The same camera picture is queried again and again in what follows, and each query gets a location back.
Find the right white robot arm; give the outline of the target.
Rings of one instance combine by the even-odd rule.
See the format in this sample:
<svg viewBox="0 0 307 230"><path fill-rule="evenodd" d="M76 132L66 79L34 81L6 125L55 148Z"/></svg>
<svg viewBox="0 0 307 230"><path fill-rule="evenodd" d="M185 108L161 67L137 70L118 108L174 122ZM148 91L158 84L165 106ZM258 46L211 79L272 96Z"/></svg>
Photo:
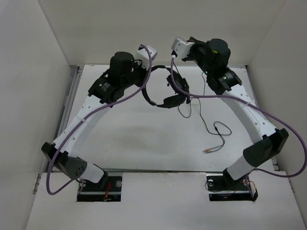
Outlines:
<svg viewBox="0 0 307 230"><path fill-rule="evenodd" d="M231 51L222 39L203 42L190 37L176 46L182 61L194 61L206 74L210 89L226 103L249 134L252 145L223 171L222 183L232 189L252 170L280 153L288 132L278 129L256 110L241 79L228 67Z"/></svg>

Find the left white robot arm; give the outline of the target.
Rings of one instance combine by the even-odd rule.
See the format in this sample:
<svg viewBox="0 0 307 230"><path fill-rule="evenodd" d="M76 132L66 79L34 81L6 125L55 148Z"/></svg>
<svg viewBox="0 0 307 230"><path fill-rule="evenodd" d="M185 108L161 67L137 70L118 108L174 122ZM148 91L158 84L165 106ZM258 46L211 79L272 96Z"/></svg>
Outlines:
<svg viewBox="0 0 307 230"><path fill-rule="evenodd" d="M81 148L98 121L116 104L134 96L124 97L124 91L131 86L142 90L153 68L157 51L142 46L132 55L116 52L108 69L93 83L79 112L66 129L51 143L44 143L42 152L49 161L46 187L50 190L52 169L57 168L71 181L91 182L96 190L107 186L108 173L83 158Z"/></svg>

